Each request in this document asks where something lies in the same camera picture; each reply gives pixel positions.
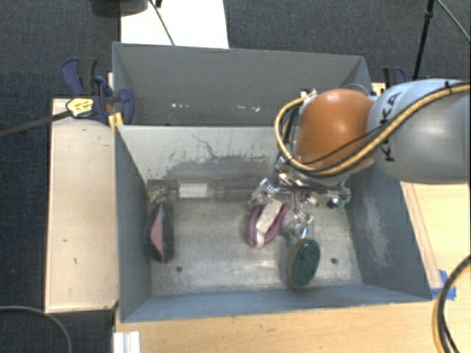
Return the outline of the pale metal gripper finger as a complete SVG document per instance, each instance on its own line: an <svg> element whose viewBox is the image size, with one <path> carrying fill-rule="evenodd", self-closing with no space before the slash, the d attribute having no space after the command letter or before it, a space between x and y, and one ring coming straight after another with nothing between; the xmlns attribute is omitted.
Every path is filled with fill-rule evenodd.
<svg viewBox="0 0 471 353"><path fill-rule="evenodd" d="M248 205L266 204L270 199L277 195L277 188L273 186L269 179L262 179L255 190L252 192Z"/></svg>
<svg viewBox="0 0 471 353"><path fill-rule="evenodd" d="M314 217L302 210L302 200L299 193L293 193L293 216L291 218L291 235L293 238L307 238L314 224Z"/></svg>

